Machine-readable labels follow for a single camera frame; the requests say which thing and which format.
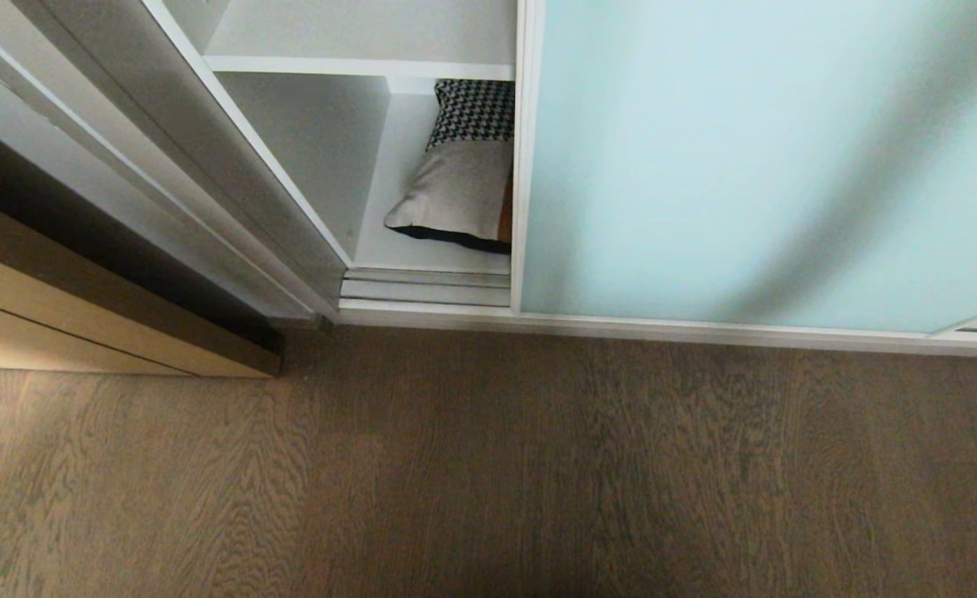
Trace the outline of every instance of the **cushion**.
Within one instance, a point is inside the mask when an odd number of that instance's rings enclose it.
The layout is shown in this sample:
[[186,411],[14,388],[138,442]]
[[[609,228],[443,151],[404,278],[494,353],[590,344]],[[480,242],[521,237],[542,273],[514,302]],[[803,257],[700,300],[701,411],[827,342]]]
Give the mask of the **cushion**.
[[385,225],[511,253],[514,83],[442,80],[435,91],[440,113],[423,160]]

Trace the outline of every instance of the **light wood panel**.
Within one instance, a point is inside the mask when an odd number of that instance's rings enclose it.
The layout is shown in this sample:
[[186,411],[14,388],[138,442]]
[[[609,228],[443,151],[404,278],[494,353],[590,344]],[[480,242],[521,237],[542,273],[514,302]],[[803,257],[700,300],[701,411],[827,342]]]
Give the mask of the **light wood panel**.
[[977,596],[977,360],[342,326],[0,372],[0,594]]
[[2,213],[0,310],[196,375],[258,377],[279,364]]
[[161,364],[90,343],[0,311],[0,368],[184,375]]
[[[28,197],[36,201],[27,201]],[[184,264],[1,140],[0,212],[261,347],[271,348],[280,340],[261,315],[277,314],[277,310],[227,292],[203,269]]]

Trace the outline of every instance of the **wooden floor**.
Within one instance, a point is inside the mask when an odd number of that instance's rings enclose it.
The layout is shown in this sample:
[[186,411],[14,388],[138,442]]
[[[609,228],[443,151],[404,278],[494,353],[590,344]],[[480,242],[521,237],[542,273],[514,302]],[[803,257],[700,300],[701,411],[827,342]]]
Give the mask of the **wooden floor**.
[[977,597],[977,360],[337,329],[0,372],[0,596]]

